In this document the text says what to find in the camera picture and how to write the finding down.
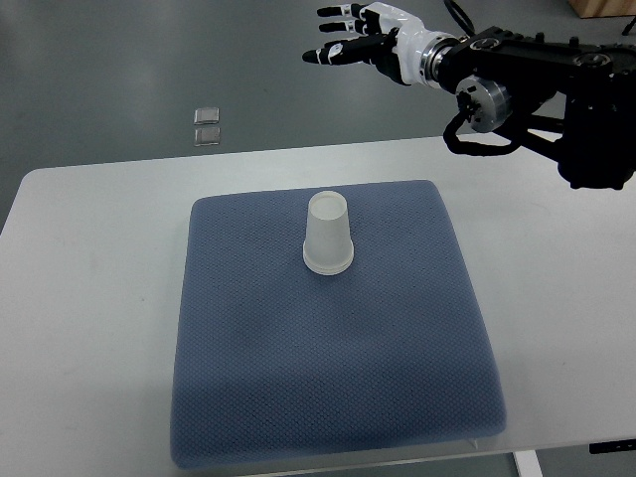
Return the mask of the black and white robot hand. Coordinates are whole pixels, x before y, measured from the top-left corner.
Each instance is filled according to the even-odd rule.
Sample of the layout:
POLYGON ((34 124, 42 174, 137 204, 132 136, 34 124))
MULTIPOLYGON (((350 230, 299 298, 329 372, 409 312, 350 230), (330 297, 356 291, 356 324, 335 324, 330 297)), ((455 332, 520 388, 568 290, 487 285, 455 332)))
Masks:
POLYGON ((436 78, 443 55, 458 45, 451 34, 431 31, 416 16, 382 3, 349 3, 323 7, 323 33, 356 37, 327 42, 302 54, 305 63, 321 66, 367 64, 401 85, 439 88, 436 78))

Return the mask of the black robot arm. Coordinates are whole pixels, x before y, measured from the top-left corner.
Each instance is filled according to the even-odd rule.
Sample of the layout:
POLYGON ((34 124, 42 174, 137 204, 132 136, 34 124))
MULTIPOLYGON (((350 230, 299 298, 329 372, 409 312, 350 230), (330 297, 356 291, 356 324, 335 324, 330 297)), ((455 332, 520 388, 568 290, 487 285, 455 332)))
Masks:
POLYGON ((635 174, 634 46, 476 32, 456 2, 445 6, 466 35, 432 66, 457 99, 448 149, 500 156, 525 147, 555 161, 574 189, 622 189, 635 174))

